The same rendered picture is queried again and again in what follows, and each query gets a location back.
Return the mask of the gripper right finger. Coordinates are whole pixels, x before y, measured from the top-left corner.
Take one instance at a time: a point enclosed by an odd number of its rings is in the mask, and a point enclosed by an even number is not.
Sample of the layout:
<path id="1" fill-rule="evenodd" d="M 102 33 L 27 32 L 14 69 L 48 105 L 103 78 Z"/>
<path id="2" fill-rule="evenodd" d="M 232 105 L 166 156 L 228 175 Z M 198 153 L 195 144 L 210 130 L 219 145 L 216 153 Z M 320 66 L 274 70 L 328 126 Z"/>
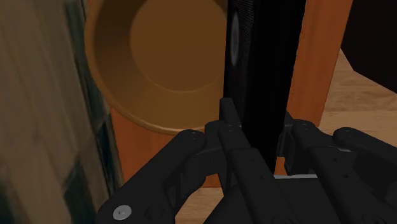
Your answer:
<path id="1" fill-rule="evenodd" d="M 287 174 L 317 176 L 341 224 L 397 224 L 397 147 L 350 127 L 328 135 L 286 114 L 277 154 Z"/>

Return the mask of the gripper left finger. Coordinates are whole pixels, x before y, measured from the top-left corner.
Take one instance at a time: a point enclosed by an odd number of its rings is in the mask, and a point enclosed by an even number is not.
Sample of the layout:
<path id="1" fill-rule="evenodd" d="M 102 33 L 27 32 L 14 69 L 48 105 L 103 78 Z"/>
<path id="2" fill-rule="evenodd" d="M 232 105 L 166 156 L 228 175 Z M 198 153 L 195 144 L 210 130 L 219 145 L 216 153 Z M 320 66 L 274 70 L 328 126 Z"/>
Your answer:
<path id="1" fill-rule="evenodd" d="M 298 224 L 263 157 L 240 129 L 231 98 L 205 131 L 183 130 L 108 199 L 96 224 L 176 224 L 187 198 L 217 174 L 223 198 L 204 224 Z"/>

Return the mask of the black slab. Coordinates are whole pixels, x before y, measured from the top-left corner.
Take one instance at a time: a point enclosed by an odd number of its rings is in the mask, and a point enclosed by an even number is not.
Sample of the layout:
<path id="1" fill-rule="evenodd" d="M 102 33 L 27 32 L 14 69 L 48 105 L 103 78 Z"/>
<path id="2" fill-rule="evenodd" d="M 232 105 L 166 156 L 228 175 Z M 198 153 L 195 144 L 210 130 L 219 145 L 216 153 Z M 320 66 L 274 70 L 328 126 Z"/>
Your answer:
<path id="1" fill-rule="evenodd" d="M 224 97 L 275 170 L 307 0 L 228 0 Z"/>

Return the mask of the orange cup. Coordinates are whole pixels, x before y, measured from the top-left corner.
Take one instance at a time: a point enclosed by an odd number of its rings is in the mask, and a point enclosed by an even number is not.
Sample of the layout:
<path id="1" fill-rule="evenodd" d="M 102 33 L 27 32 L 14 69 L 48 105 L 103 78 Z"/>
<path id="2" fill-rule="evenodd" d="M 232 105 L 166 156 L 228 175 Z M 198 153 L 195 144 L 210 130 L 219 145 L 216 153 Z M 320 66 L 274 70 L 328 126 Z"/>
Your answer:
<path id="1" fill-rule="evenodd" d="M 181 129 L 217 119 L 227 0 L 88 0 L 85 51 L 124 179 Z M 287 109 L 319 125 L 353 0 L 306 0 Z"/>

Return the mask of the dark robot stand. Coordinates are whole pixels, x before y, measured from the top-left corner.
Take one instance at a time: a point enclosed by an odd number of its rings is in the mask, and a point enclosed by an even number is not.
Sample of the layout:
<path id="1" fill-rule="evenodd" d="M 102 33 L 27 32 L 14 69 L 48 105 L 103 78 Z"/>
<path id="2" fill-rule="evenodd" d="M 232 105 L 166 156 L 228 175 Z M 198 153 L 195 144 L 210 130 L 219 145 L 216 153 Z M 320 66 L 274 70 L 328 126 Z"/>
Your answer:
<path id="1" fill-rule="evenodd" d="M 397 94 L 397 0 L 353 0 L 341 49 L 354 71 Z"/>

